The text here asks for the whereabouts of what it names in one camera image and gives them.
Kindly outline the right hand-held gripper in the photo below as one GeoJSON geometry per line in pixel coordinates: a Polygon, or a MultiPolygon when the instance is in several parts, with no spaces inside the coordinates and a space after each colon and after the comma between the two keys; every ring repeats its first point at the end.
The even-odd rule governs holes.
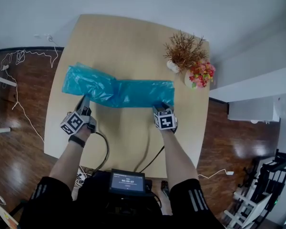
{"type": "Polygon", "coordinates": [[[154,123],[159,130],[171,130],[173,133],[177,130],[177,118],[174,115],[174,107],[167,103],[153,106],[154,123]]]}

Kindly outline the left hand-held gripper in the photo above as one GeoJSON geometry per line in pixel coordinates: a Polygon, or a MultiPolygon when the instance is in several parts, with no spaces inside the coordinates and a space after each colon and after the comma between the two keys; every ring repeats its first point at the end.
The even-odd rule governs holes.
{"type": "Polygon", "coordinates": [[[89,96],[84,95],[73,112],[69,112],[60,124],[60,128],[68,135],[78,133],[83,125],[87,125],[91,133],[96,133],[97,122],[89,108],[89,96]]]}

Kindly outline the teal plastic bag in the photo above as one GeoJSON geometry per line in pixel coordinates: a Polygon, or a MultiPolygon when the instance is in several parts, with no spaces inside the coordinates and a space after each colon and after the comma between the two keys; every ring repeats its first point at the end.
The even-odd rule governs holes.
{"type": "Polygon", "coordinates": [[[118,80],[79,62],[69,66],[62,92],[87,94],[92,102],[113,108],[149,108],[160,103],[174,105],[172,81],[118,80]]]}

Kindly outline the person's right forearm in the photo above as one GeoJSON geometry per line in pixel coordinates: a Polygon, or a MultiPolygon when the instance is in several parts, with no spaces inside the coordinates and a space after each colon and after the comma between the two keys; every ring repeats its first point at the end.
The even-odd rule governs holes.
{"type": "Polygon", "coordinates": [[[165,149],[165,163],[169,189],[171,190],[175,185],[189,179],[198,180],[196,167],[181,147],[174,133],[170,130],[161,130],[160,132],[165,149]]]}

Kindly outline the person's left forearm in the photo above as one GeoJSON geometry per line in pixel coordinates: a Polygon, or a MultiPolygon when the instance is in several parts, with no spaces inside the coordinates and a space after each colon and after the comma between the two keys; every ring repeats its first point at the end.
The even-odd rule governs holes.
{"type": "Polygon", "coordinates": [[[82,153],[83,147],[80,144],[69,141],[63,154],[53,166],[49,177],[63,182],[70,191],[73,191],[82,153]]]}

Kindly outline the black plastic wrapper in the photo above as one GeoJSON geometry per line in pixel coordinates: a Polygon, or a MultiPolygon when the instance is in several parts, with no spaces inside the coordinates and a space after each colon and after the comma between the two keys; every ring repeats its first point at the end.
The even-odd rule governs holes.
{"type": "Polygon", "coordinates": [[[167,198],[169,198],[170,191],[168,187],[168,182],[166,180],[161,181],[161,191],[165,194],[167,198]]]}

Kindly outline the black wrist watch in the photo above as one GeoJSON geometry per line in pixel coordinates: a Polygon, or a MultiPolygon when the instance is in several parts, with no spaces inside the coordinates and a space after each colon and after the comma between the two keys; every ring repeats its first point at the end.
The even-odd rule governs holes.
{"type": "Polygon", "coordinates": [[[68,142],[75,142],[76,144],[80,145],[82,148],[85,147],[86,142],[81,140],[79,137],[75,136],[75,135],[71,135],[68,139],[68,142]]]}

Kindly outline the colourful flowers in cream pot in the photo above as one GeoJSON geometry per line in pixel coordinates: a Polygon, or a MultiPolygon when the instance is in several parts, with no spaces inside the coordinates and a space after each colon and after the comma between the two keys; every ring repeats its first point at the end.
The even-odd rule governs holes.
{"type": "Polygon", "coordinates": [[[209,61],[198,61],[186,70],[184,83],[190,89],[205,88],[213,81],[215,67],[209,61]]]}

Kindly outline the brown dried plant white vase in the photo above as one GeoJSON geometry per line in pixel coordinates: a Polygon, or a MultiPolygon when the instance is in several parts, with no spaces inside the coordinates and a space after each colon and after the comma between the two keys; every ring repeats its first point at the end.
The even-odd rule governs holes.
{"type": "Polygon", "coordinates": [[[197,62],[208,59],[209,53],[204,48],[203,37],[178,31],[169,40],[169,43],[164,44],[164,58],[174,63],[180,71],[187,70],[197,62]]]}

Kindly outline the chest-worn black screen device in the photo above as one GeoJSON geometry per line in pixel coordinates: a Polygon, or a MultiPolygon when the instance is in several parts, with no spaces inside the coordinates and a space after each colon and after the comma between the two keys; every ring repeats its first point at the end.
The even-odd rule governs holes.
{"type": "Polygon", "coordinates": [[[151,189],[146,185],[145,173],[112,169],[109,192],[133,197],[152,197],[151,189]]]}

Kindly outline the wooden side table white legs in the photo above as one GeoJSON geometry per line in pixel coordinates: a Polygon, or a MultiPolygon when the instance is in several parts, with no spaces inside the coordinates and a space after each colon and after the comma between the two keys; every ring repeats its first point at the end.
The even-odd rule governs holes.
{"type": "Polygon", "coordinates": [[[6,85],[14,86],[14,87],[17,86],[17,84],[15,82],[7,80],[7,79],[4,79],[2,77],[0,77],[0,82],[3,83],[3,84],[6,84],[6,85]]]}

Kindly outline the white low cabinet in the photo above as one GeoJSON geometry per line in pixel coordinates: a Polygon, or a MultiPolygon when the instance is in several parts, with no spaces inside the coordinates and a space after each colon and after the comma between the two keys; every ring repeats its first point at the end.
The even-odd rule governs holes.
{"type": "Polygon", "coordinates": [[[234,121],[279,122],[273,97],[263,97],[229,103],[228,119],[234,121]]]}

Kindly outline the person's black shirt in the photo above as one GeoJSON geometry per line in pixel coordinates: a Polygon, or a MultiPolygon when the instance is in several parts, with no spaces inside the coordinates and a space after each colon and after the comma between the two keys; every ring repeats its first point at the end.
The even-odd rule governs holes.
{"type": "Polygon", "coordinates": [[[73,200],[63,182],[43,177],[24,207],[20,229],[225,229],[197,179],[170,190],[170,216],[162,214],[155,197],[111,193],[109,183],[107,172],[88,178],[73,200]]]}

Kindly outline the black and white equipment rack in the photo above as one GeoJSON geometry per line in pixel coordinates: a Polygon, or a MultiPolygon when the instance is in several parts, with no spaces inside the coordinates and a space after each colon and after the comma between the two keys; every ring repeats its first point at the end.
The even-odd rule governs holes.
{"type": "Polygon", "coordinates": [[[234,192],[236,206],[224,211],[226,229],[257,229],[264,222],[286,184],[286,153],[276,150],[272,161],[244,171],[247,180],[234,192]]]}

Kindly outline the pale round tabletop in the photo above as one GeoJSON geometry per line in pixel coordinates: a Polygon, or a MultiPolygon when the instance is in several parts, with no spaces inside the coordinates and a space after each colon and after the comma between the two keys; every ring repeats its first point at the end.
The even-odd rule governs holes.
{"type": "Polygon", "coordinates": [[[18,222],[1,205],[0,217],[10,229],[18,229],[18,222]]]}

